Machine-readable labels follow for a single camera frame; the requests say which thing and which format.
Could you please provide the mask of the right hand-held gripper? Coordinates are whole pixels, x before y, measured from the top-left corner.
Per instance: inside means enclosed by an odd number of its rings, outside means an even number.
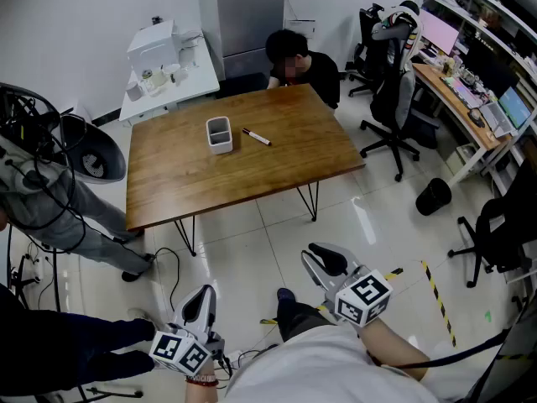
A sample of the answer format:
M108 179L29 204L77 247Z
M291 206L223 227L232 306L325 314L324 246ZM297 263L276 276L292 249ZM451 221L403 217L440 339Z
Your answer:
M361 266L350 250L332 243L309 243L301 261L325 291L325 306L338 322L363 328L386 310L393 287L378 270Z

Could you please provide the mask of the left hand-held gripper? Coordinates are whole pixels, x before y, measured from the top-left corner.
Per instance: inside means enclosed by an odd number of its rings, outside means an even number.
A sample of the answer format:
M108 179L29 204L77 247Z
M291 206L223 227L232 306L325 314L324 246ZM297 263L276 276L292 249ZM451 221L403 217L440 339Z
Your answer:
M212 330L215 320L216 292L211 285L202 285L179 302L174 323L156 332L149 356L167 369L199 374L224 352L225 339Z

